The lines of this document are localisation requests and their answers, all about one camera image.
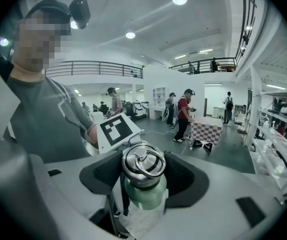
checkered cart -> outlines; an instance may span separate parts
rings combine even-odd
[[[196,116],[190,126],[189,149],[201,147],[203,142],[207,142],[203,147],[211,152],[213,144],[217,144],[222,133],[223,124],[221,119]]]

white pillar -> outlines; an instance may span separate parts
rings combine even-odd
[[[261,96],[262,80],[253,66],[250,67],[250,73],[252,82],[252,103],[251,103],[251,113],[249,119],[250,127],[247,137],[244,140],[244,144],[248,147],[251,146],[253,139],[255,137],[257,125],[260,118],[260,108],[262,105],[262,96]]]
[[[137,94],[136,94],[136,84],[132,84],[132,102],[136,102]]]

green water bottle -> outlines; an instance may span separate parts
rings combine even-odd
[[[167,186],[163,152],[148,143],[136,144],[124,151],[121,164],[124,187],[133,204],[143,210],[157,208]]]

checkered cloth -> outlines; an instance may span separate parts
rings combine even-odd
[[[222,133],[221,119],[196,116],[190,126],[189,139],[191,142],[204,141],[217,144]]]

red shirt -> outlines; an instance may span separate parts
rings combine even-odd
[[[186,110],[187,114],[189,115],[187,99],[185,96],[180,97],[180,99],[178,101],[178,110],[179,110],[178,118],[188,120],[187,117],[185,116],[184,112],[183,112],[183,110]]]

